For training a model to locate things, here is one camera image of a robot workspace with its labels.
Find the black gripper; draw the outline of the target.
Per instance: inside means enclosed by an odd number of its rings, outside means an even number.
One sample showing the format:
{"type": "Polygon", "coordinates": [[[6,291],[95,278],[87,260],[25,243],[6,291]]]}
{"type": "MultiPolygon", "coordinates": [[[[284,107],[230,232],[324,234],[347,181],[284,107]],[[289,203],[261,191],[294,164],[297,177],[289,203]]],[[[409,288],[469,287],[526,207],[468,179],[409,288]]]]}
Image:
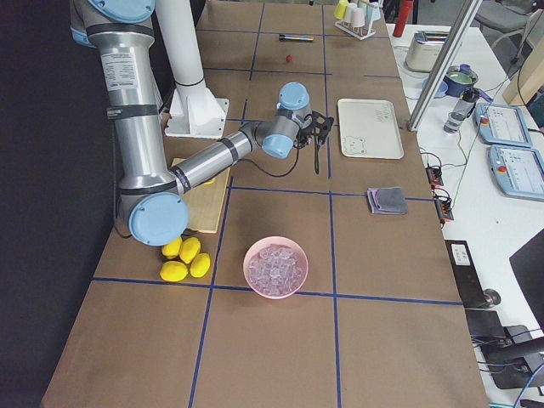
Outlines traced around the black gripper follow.
{"type": "Polygon", "coordinates": [[[305,148],[308,145],[311,145],[314,142],[315,136],[315,126],[311,122],[307,127],[300,128],[298,130],[293,146],[295,148],[305,148]]]}

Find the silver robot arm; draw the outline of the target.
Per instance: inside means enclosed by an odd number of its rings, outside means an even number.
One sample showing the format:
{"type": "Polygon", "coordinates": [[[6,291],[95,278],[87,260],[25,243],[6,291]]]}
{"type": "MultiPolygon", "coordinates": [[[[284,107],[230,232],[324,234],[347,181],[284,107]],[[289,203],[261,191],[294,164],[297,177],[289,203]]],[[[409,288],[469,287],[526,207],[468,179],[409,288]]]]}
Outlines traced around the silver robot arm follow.
{"type": "Polygon", "coordinates": [[[203,135],[225,117],[204,79],[190,3],[73,1],[70,11],[74,40],[99,51],[110,101],[107,116],[124,169],[116,204],[137,241],[162,246],[179,238],[190,219],[184,193],[256,148],[287,157],[297,138],[315,127],[306,87],[290,82],[280,90],[273,120],[245,124],[169,167],[150,66],[155,31],[161,32],[190,133],[203,135]]]}

